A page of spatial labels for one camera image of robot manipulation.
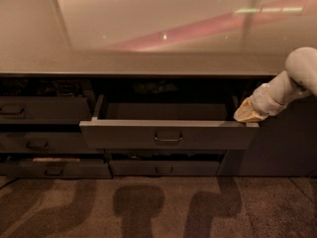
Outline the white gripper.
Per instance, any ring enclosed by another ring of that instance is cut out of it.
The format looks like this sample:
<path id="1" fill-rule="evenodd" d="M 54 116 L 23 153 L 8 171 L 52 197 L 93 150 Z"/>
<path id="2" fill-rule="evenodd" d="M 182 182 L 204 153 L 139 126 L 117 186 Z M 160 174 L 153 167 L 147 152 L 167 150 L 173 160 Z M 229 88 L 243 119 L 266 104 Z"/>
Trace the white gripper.
<path id="1" fill-rule="evenodd" d="M 269 85 L 263 83 L 247 97 L 234 113 L 234 119 L 241 123 L 261 122 L 268 116 L 276 116 L 286 108 L 273 99 Z"/>

